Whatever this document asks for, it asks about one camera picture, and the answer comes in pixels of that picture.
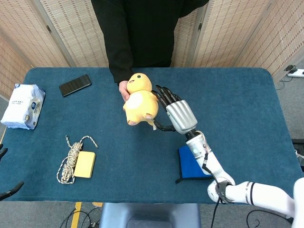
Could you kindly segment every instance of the power strip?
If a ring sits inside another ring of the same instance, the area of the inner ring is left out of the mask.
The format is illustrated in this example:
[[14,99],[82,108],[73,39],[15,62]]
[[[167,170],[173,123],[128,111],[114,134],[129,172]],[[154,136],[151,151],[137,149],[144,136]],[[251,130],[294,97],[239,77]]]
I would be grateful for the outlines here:
[[292,74],[287,74],[289,77],[304,77],[304,69],[297,69],[297,71]]

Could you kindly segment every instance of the yellow plush toy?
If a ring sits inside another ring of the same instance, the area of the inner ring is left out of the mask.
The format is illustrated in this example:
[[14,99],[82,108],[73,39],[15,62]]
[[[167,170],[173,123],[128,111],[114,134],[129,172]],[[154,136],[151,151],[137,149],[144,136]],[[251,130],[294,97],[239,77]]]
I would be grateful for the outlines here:
[[134,74],[128,81],[127,90],[130,97],[123,106],[127,123],[137,125],[146,121],[155,127],[153,120],[158,112],[158,103],[156,96],[151,93],[152,84],[147,75]]

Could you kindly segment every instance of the pack of wet wipes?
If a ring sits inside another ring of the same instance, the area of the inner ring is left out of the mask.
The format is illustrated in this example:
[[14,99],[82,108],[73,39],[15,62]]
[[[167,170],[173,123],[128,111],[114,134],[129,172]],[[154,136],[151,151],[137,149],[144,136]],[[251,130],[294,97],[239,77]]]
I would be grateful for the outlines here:
[[15,84],[1,123],[9,128],[34,129],[45,92],[37,85]]

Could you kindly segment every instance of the black phone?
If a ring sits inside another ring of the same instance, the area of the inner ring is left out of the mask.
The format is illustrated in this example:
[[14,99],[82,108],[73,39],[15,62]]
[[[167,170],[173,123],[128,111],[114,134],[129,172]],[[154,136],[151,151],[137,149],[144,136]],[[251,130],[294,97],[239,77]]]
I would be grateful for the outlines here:
[[67,96],[83,88],[86,88],[91,84],[92,83],[89,78],[89,75],[82,75],[78,78],[73,79],[72,81],[60,85],[59,89],[62,96]]

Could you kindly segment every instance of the blue cloth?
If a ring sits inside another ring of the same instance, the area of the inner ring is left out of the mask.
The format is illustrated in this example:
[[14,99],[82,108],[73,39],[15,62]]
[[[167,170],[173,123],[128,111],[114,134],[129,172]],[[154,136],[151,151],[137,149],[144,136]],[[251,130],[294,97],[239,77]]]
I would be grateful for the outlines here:
[[180,178],[176,180],[179,183],[182,180],[200,180],[211,179],[211,175],[206,175],[201,170],[199,164],[196,162],[190,148],[182,146],[179,148],[180,159]]
[[[290,196],[302,171],[271,75],[259,68],[147,68],[155,88],[166,86],[185,99],[210,147],[236,181],[278,186]],[[88,74],[92,85],[67,97],[58,86]],[[212,180],[179,184],[176,151],[185,136],[153,131],[147,123],[129,126],[123,100],[107,68],[34,68],[25,84],[46,91],[35,130],[7,129],[9,151],[0,162],[0,190],[24,181],[8,200],[145,203],[211,203]],[[170,125],[160,108],[157,120]],[[63,185],[56,179],[71,143],[84,135],[84,150],[96,153],[92,178]]]

